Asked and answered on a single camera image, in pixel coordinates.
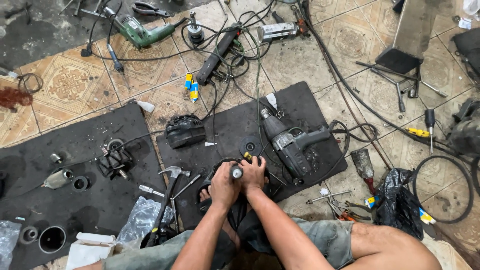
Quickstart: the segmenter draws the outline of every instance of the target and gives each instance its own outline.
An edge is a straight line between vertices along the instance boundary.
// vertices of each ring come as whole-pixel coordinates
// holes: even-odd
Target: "green power drill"
[[[138,50],[167,38],[175,32],[177,26],[186,21],[185,19],[174,25],[166,24],[162,27],[146,29],[130,15],[116,16],[115,12],[109,7],[105,7],[103,11],[120,34],[128,39]]]

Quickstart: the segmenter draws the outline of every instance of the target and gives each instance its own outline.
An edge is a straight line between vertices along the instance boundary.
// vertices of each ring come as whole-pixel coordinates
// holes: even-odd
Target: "gray power drill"
[[[272,146],[287,167],[294,179],[306,175],[312,168],[303,155],[307,146],[323,142],[330,138],[331,130],[321,127],[319,130],[296,136],[288,132],[288,128],[274,116],[271,116],[266,109],[261,112],[264,119],[265,134]]]

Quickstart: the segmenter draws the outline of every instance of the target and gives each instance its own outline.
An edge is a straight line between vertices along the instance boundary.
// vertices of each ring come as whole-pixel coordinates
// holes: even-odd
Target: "black rubber mat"
[[[56,190],[39,187],[56,168],[49,159],[52,153],[64,157],[61,165],[74,164],[101,155],[100,148],[111,139],[125,141],[146,133],[140,107],[127,104],[105,115],[0,149],[0,170],[9,174],[5,194],[0,199],[0,220],[21,223],[22,228],[35,226],[40,231],[59,225],[68,233],[67,244],[54,254],[41,252],[38,242],[17,244],[10,269],[32,269],[67,255],[77,232],[117,236],[137,198],[148,197],[138,189],[140,184],[164,192],[165,183],[158,176],[160,166],[149,136],[127,146],[136,163],[128,172],[129,181],[119,177],[113,181],[105,179],[94,162],[84,162],[70,169],[74,175],[86,175],[92,180],[89,190],[77,193],[71,185]],[[16,221],[15,217],[26,221]]]
[[[323,117],[322,111],[318,107],[315,97],[306,82],[300,82],[287,89],[278,91],[275,93],[275,97],[278,110],[285,113],[285,116],[280,120],[287,127],[300,127],[305,131],[315,131],[322,125],[328,127],[328,123]],[[262,101],[268,104],[266,98],[263,98]],[[213,117],[209,117],[204,121],[208,142],[213,142],[212,124]],[[250,135],[258,137],[258,133],[257,103],[256,101],[252,101],[215,115],[215,134],[218,135],[215,136],[215,142],[218,143],[217,148],[221,156],[217,153],[214,146],[205,147],[204,142],[192,147],[172,150],[163,135],[159,135],[156,140],[165,167],[173,165],[182,167],[184,170],[192,171],[192,177],[194,177],[200,168],[213,166],[219,162],[222,157],[241,158],[239,151],[240,141]],[[266,143],[267,139],[263,131],[262,138]],[[271,146],[268,146],[265,151],[268,152],[270,157],[276,162],[280,163],[280,159],[276,153],[273,152]],[[318,180],[333,167],[342,154],[333,136],[330,136],[328,141],[316,144],[307,151],[310,151],[310,153],[314,151],[318,154],[316,158],[318,164],[315,165],[316,168],[318,168],[317,171],[306,176],[304,178],[305,184],[301,186],[294,186],[292,184],[282,186],[275,195],[274,201],[279,202],[315,184],[320,184]],[[273,163],[265,154],[262,156],[267,159],[270,172],[284,182],[289,183],[289,180],[285,180],[282,176],[282,166]],[[329,177],[346,170],[347,166],[347,162],[343,159]],[[285,176],[291,179],[286,169]],[[202,218],[196,206],[196,192],[202,181],[202,179],[199,180],[177,198],[177,210],[181,215],[184,228],[197,225]],[[179,182],[177,182],[175,186],[174,194],[186,186],[187,183],[187,178],[179,178]],[[272,184],[280,185],[279,181],[275,179],[272,179]]]

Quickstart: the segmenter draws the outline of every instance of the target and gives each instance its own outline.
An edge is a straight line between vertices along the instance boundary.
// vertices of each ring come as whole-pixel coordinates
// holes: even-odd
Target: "black plastic bag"
[[[376,194],[379,201],[373,223],[400,229],[421,241],[420,202],[403,186],[411,176],[412,171],[404,169],[395,168],[389,172]]]

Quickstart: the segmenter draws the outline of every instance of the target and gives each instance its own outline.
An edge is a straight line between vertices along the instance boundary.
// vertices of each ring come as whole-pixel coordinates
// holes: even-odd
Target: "hammer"
[[[155,221],[155,224],[153,226],[152,233],[150,234],[150,238],[148,239],[146,247],[152,247],[155,246],[156,244],[156,236],[158,234],[158,228],[160,227],[160,224],[162,222],[163,216],[165,215],[165,209],[167,208],[167,204],[170,201],[170,197],[172,197],[173,193],[173,188],[175,187],[175,183],[177,182],[177,178],[181,175],[184,174],[187,177],[190,177],[190,171],[184,171],[180,167],[177,166],[171,166],[163,171],[159,172],[159,175],[162,175],[164,173],[170,172],[170,181],[168,183],[168,188],[167,192],[165,192],[165,196],[163,197],[163,202],[162,202],[162,207],[160,208],[160,212],[158,213],[158,217]]]

